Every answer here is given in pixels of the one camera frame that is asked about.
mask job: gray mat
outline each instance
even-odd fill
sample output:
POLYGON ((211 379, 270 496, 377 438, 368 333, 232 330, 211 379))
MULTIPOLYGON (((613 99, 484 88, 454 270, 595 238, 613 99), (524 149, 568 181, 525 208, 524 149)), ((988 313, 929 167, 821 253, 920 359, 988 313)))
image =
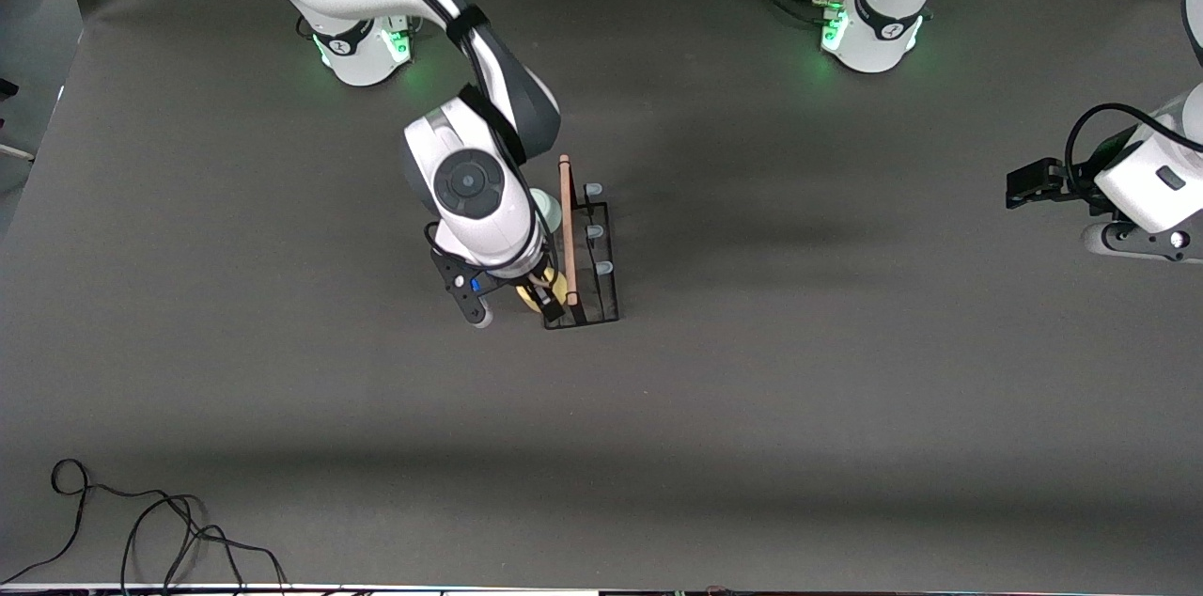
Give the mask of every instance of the gray mat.
MULTIPOLYGON (((397 148, 446 40, 352 90, 283 0, 87 0, 0 252, 5 572, 70 455, 304 582, 1199 591, 1203 270, 1002 203, 1091 105, 1199 79, 1179 0, 934 0, 881 77, 760 0, 476 1, 608 187, 627 319, 442 291, 397 148)), ((114 579, 137 508, 30 578, 114 579)))

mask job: wooden stick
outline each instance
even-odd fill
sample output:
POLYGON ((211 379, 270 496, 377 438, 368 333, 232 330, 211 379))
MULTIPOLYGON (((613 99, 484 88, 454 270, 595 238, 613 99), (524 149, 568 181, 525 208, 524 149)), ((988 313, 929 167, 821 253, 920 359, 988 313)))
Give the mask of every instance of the wooden stick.
POLYGON ((564 302, 575 307, 580 301, 576 295, 576 240, 573 235, 573 163, 567 154, 559 155, 559 210, 564 217, 561 226, 564 232, 564 276, 568 277, 568 297, 564 302))

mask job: green led light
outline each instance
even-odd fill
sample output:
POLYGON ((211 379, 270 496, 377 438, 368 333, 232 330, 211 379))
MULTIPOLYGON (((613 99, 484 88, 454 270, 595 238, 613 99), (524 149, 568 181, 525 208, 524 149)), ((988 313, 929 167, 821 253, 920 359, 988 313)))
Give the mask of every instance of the green led light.
POLYGON ((823 34, 823 48, 837 51, 843 40, 843 33, 848 30, 848 13, 841 11, 840 17, 828 22, 828 29, 823 34))
POLYGON ((392 55, 392 59, 398 65, 409 61, 410 54, 408 33, 380 30, 380 39, 384 40, 385 46, 389 48, 389 54, 392 55))
POLYGON ((318 47, 318 53, 321 54, 321 64, 326 65, 327 67, 330 67, 330 58, 326 58, 326 48, 324 48, 321 46, 321 42, 318 41, 318 35, 313 36, 313 43, 314 43, 314 46, 318 47))
POLYGON ((914 48, 917 41, 919 41, 919 28, 923 26, 923 14, 919 16, 919 20, 914 24, 914 33, 911 34, 911 41, 906 42, 906 49, 911 51, 914 48))

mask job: wall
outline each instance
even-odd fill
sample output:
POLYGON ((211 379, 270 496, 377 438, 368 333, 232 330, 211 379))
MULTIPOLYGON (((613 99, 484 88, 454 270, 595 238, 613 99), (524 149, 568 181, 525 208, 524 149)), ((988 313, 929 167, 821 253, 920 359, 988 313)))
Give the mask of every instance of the wall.
MULTIPOLYGON (((75 0, 0 0, 0 77, 20 87, 0 102, 0 142, 37 152, 82 29, 75 0)), ((12 223, 29 167, 0 157, 0 238, 12 223)))

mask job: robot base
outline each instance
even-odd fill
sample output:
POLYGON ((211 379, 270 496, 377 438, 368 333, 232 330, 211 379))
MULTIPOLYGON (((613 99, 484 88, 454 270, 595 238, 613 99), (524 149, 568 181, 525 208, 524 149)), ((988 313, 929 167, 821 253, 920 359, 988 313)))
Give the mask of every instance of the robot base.
POLYGON ((846 7, 838 17, 829 23, 824 30, 820 48, 835 55, 848 69, 867 75, 877 75, 893 70, 902 57, 914 48, 919 28, 923 25, 920 17, 909 30, 899 25, 899 37, 890 41, 877 39, 873 28, 860 19, 854 6, 846 7))
POLYGON ((314 43, 321 52, 322 64, 333 70, 340 82, 351 87, 379 84, 413 57, 413 31, 403 14, 373 20, 368 37, 345 55, 334 48, 338 41, 331 42, 327 48, 315 36, 314 43))

